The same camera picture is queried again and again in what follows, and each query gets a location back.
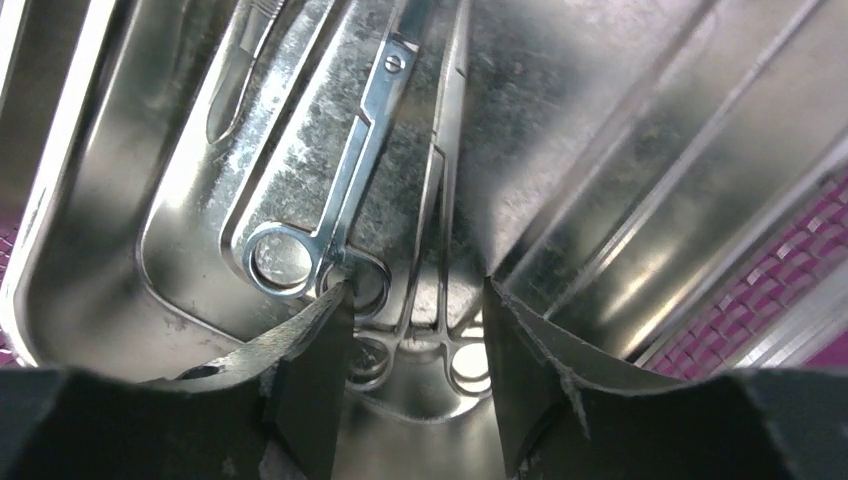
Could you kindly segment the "steel two-compartment tray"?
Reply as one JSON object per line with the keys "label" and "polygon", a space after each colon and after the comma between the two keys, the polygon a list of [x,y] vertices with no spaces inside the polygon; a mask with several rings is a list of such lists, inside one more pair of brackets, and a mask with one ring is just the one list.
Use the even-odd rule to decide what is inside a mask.
{"label": "steel two-compartment tray", "polygon": [[[250,1],[5,1],[1,5],[1,372],[70,367],[129,383],[174,379],[292,319],[242,265],[264,222],[320,219],[382,35],[400,1],[285,1],[232,131],[207,115]],[[328,479],[511,479],[492,389],[456,394],[441,360],[402,362],[371,392],[348,383],[362,330],[402,309],[444,48],[460,1],[437,5],[349,244],[391,273],[331,275],[353,300],[353,350]],[[483,333],[486,279],[612,357],[646,366],[662,342],[762,259],[832,182],[847,183],[843,1],[470,1],[457,184],[474,174],[557,185],[512,256],[554,302],[483,269],[449,302]],[[224,244],[132,232],[161,192],[218,178],[327,176],[311,226],[275,218]],[[257,262],[292,286],[306,251],[278,235]]]}

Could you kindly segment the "steel surgical scissors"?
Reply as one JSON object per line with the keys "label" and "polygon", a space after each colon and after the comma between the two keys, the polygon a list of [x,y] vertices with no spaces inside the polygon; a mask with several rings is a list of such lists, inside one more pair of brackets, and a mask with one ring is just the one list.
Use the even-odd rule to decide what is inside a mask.
{"label": "steel surgical scissors", "polygon": [[[349,233],[424,45],[436,5],[435,1],[400,1],[393,8],[317,226],[307,231],[287,222],[269,221],[257,226],[247,237],[242,265],[259,291],[281,300],[298,299],[310,290],[320,296],[331,286],[333,273],[348,269],[354,277],[357,271],[368,270],[378,280],[376,297],[356,305],[354,318],[371,319],[385,306],[391,284],[390,270],[382,260],[351,246]],[[276,235],[304,248],[309,259],[308,273],[292,286],[273,283],[258,268],[260,242]]]}

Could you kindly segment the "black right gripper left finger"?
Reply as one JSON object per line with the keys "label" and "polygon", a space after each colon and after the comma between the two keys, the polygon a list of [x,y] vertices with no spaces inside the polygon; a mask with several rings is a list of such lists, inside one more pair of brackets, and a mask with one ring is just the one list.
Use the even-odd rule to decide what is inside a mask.
{"label": "black right gripper left finger", "polygon": [[79,368],[5,368],[1,475],[328,479],[353,326],[343,282],[174,379],[135,384]]}

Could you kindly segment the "maroon cloth wrap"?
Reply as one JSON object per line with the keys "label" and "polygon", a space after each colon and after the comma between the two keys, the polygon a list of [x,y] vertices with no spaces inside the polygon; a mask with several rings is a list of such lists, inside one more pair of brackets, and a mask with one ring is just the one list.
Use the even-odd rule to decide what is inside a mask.
{"label": "maroon cloth wrap", "polygon": [[[132,232],[146,240],[159,229],[169,235],[188,231],[207,240],[219,229],[224,244],[242,244],[248,228],[282,218],[313,225],[324,204],[330,180],[303,180],[293,174],[269,178],[216,179],[207,189],[195,188],[189,198],[194,212],[178,211],[179,196],[161,192],[146,218]],[[460,234],[454,247],[457,266],[451,271],[451,292],[462,308],[470,304],[483,269],[513,276],[516,286],[538,308],[553,304],[539,280],[528,280],[529,265],[512,256],[521,230],[530,229],[557,192],[547,178],[509,175],[496,181],[474,174],[456,188]],[[828,366],[847,361],[847,310],[821,312],[814,292],[834,282],[847,263],[847,183],[830,183],[813,211],[796,219],[769,252],[735,275],[719,298],[699,314],[688,315],[668,341],[662,342],[646,366],[683,379],[701,378],[738,366],[792,363]]]}

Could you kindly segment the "steel hemostat clamp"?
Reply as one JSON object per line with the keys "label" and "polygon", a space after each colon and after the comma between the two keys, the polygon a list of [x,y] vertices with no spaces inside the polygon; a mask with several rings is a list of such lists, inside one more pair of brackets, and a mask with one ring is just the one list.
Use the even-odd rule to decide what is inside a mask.
{"label": "steel hemostat clamp", "polygon": [[[358,337],[370,353],[354,362],[349,385],[357,391],[381,388],[402,362],[441,360],[446,384],[458,395],[482,397],[491,388],[483,352],[481,328],[464,332],[466,323],[452,319],[451,275],[456,183],[461,131],[465,112],[471,17],[473,4],[460,1],[444,48],[427,167],[422,186],[412,263],[402,309],[392,331],[362,330]],[[433,270],[424,269],[425,251],[437,259]],[[414,321],[422,277],[433,280],[434,305],[426,324]]]}

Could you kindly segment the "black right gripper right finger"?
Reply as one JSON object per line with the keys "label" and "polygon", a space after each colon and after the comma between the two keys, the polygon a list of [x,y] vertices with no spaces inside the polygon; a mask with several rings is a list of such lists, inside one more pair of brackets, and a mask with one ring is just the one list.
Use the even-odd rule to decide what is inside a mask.
{"label": "black right gripper right finger", "polygon": [[484,343],[511,479],[843,479],[845,370],[680,381],[612,357],[492,279]]}

